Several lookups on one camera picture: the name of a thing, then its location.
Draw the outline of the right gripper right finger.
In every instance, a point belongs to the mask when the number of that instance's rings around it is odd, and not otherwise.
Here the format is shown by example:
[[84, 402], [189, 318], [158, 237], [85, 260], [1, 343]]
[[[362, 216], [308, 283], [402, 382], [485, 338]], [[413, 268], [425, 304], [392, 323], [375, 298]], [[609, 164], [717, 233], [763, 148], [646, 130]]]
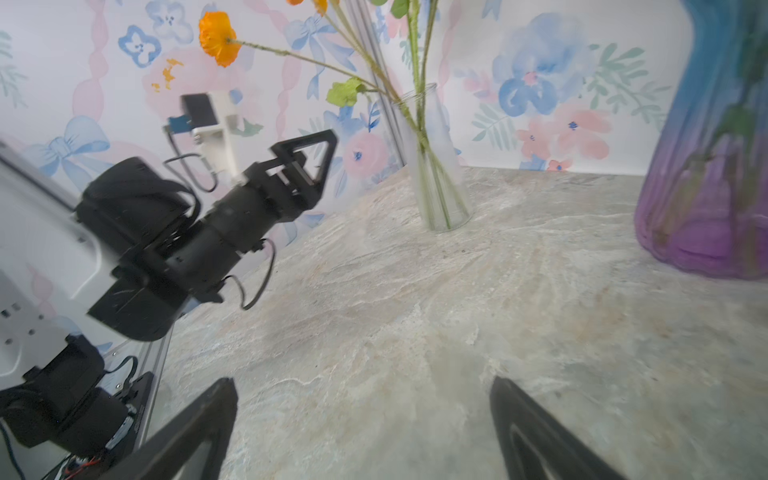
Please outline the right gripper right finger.
[[489, 400], [510, 479], [623, 478], [512, 380], [496, 376]]

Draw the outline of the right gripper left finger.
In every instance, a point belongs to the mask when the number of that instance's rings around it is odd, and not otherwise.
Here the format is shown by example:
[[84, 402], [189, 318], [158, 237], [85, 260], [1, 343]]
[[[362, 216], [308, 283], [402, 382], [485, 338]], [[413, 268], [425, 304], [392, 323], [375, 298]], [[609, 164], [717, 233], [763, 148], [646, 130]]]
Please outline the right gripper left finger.
[[217, 480], [237, 415], [235, 381], [214, 382], [141, 448], [102, 477]]

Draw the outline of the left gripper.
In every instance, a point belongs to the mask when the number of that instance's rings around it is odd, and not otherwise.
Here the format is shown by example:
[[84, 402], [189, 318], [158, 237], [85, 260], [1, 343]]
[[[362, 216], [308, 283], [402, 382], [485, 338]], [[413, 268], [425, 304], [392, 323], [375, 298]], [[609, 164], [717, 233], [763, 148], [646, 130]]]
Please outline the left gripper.
[[338, 138], [332, 130], [280, 141], [274, 158], [254, 163], [245, 181], [216, 202], [172, 249], [169, 272], [201, 303], [221, 303], [225, 278], [266, 234], [313, 209], [323, 196]]

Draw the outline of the clear glass jar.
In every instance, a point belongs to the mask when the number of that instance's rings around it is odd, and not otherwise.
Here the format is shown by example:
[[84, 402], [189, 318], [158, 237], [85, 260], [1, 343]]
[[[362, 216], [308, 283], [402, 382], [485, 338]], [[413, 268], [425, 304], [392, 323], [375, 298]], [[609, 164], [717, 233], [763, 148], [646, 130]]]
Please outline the clear glass jar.
[[402, 158], [425, 226], [435, 232], [463, 226], [474, 210], [437, 85], [406, 94], [397, 104], [396, 118]]

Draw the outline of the blue purple glass vase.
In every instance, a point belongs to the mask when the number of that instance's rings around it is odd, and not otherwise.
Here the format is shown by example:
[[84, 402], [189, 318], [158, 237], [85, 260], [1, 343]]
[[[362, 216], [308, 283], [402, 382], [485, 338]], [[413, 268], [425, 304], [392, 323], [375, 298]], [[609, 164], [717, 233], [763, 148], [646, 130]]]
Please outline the blue purple glass vase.
[[692, 52], [634, 215], [680, 270], [767, 275], [767, 4], [687, 1]]

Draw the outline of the cream yellow rose stem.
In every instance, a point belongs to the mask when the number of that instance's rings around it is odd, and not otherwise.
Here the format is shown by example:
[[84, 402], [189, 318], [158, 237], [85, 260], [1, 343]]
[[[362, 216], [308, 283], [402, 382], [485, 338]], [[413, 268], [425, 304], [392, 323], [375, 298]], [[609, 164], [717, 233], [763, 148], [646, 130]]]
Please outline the cream yellow rose stem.
[[440, 179], [444, 171], [429, 143], [426, 125], [426, 70], [438, 2], [370, 1], [370, 4], [377, 8], [389, 4], [390, 15], [397, 21], [406, 21], [414, 91], [409, 95], [409, 100], [398, 102], [398, 108], [418, 141], [415, 164], [419, 174], [421, 199], [426, 207], [427, 225], [434, 231], [448, 228], [451, 220], [444, 184]]

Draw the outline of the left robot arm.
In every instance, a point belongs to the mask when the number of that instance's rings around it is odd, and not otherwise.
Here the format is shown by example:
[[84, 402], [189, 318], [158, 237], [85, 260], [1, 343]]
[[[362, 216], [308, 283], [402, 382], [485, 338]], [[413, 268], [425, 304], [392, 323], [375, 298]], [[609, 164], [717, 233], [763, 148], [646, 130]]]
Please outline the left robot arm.
[[1, 154], [1, 428], [33, 448], [53, 443], [103, 465], [143, 420], [133, 396], [148, 374], [111, 394], [95, 342], [64, 328], [24, 274], [49, 281], [67, 312], [123, 337], [156, 342], [191, 301], [218, 303], [242, 258], [268, 232], [321, 199], [337, 147], [324, 130], [278, 142], [272, 158], [209, 210], [185, 184], [138, 157], [111, 166], [79, 200]]

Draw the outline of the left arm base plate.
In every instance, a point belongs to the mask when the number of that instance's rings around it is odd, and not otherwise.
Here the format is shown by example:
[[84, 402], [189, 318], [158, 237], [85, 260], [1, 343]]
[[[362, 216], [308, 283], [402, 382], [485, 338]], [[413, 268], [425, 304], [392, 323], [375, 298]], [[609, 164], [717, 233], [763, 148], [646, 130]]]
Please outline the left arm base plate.
[[97, 388], [86, 406], [64, 430], [70, 456], [57, 479], [99, 479], [137, 448], [149, 415], [155, 375], [147, 372], [114, 395]]

